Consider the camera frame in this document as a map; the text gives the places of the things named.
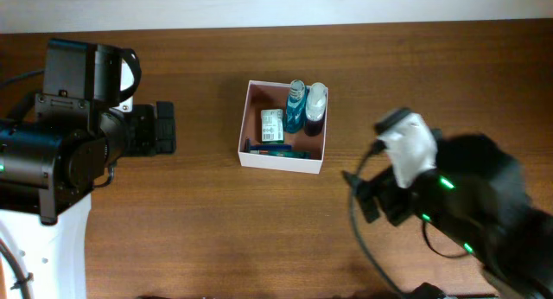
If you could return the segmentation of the teal white toothpaste tube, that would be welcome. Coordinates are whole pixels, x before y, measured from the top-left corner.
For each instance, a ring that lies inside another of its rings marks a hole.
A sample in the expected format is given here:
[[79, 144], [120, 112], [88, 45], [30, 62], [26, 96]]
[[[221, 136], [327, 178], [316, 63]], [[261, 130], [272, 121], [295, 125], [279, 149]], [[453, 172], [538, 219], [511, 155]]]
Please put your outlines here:
[[309, 159], [310, 153], [305, 151], [292, 151], [295, 154], [295, 157], [288, 157], [288, 158], [298, 158], [298, 159]]

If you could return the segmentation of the blue disposable razor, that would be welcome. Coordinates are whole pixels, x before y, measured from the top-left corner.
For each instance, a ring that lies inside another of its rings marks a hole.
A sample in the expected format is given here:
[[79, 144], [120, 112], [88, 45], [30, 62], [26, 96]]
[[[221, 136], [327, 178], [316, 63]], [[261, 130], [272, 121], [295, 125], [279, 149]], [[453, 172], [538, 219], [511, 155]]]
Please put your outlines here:
[[283, 143], [265, 143], [265, 144], [253, 144], [250, 138], [247, 138], [245, 141], [245, 152], [250, 153], [254, 150], [265, 150], [265, 151], [291, 151], [292, 146], [289, 144]]

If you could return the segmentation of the blue white toothbrush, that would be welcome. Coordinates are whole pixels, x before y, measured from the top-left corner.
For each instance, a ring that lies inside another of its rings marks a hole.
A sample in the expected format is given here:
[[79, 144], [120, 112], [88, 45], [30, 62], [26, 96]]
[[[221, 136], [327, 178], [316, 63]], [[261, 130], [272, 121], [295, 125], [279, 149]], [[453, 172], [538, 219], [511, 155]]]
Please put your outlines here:
[[265, 156], [295, 157], [295, 154], [292, 151], [259, 150], [258, 154]]

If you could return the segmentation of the clear purple soap pump bottle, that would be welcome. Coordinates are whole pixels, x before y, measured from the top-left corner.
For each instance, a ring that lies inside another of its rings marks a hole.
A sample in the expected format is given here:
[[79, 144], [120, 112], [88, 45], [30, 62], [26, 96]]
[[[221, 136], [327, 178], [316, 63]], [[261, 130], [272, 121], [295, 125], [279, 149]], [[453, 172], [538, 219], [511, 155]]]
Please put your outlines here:
[[309, 137], [318, 136], [323, 128], [327, 108], [327, 87], [314, 83], [309, 90], [305, 105], [304, 132]]

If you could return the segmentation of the green white small box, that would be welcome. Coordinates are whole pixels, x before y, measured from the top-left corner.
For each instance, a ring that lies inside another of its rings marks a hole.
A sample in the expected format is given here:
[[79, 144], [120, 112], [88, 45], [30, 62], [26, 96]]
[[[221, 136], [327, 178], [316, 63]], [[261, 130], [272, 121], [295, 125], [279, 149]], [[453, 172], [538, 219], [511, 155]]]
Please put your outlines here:
[[283, 110], [261, 110], [261, 143], [284, 143]]

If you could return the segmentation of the blue mouthwash bottle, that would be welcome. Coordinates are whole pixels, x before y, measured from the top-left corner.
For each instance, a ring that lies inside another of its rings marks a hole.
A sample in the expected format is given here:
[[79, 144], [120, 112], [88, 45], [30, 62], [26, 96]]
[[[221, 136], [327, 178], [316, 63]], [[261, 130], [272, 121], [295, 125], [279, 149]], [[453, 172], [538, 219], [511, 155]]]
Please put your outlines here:
[[307, 87], [301, 80], [293, 80], [290, 83], [284, 127], [288, 133], [297, 133], [304, 125], [307, 94]]

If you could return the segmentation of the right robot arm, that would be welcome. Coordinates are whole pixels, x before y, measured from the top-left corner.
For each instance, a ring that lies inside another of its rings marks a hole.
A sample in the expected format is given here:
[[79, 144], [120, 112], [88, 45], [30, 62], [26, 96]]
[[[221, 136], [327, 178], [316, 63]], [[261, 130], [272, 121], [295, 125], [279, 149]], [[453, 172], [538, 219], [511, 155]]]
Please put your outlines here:
[[503, 297], [552, 296], [552, 216], [531, 204], [520, 163], [483, 134], [445, 138], [436, 167], [398, 186], [391, 168], [370, 180], [343, 172], [349, 207], [365, 221], [384, 215], [393, 226], [416, 216], [454, 241], [481, 264], [481, 274]]

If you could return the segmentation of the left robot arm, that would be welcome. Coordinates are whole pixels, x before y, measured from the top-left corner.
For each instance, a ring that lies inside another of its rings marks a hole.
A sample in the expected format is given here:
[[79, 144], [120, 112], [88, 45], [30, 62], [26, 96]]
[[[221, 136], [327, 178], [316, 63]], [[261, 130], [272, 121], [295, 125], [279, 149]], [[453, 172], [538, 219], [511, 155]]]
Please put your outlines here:
[[121, 158], [175, 153], [175, 108], [134, 103], [142, 69], [130, 48], [51, 39], [41, 75], [1, 121], [4, 293], [83, 298], [92, 193]]

